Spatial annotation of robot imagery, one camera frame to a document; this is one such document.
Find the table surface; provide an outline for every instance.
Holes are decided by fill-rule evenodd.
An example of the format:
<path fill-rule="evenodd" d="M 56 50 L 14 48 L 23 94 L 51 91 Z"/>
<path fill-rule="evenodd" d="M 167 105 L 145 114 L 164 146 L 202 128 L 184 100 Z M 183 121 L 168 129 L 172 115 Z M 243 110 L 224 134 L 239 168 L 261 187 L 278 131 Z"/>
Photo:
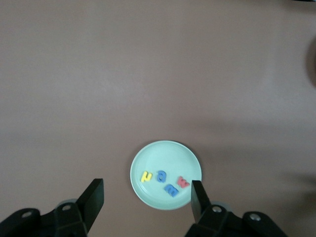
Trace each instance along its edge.
<path fill-rule="evenodd" d="M 316 3 L 0 2 L 0 220 L 104 178 L 91 231 L 182 237 L 190 205 L 153 209 L 129 171 L 146 144 L 198 157 L 211 200 L 316 232 Z"/>

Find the blue foam letter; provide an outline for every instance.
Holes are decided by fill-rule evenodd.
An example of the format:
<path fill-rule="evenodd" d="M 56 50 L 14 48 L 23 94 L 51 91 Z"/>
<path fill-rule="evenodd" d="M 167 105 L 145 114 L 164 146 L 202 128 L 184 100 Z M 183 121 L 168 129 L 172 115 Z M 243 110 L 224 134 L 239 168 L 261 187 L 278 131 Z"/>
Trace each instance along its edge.
<path fill-rule="evenodd" d="M 173 198 L 179 193 L 179 191 L 172 186 L 171 184 L 168 184 L 166 187 L 164 187 L 166 192 L 168 192 Z"/>
<path fill-rule="evenodd" d="M 164 183 L 166 182 L 167 174 L 163 170 L 158 171 L 157 181 Z"/>

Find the plate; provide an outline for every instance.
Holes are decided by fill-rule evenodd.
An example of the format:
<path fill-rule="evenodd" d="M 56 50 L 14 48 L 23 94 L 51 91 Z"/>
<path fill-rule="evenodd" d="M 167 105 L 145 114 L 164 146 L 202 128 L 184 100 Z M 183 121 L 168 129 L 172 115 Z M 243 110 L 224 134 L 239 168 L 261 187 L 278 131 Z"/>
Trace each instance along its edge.
<path fill-rule="evenodd" d="M 192 180 L 201 180 L 197 157 L 174 141 L 157 141 L 138 152 L 130 169 L 137 196 L 148 206 L 174 210 L 191 200 Z"/>

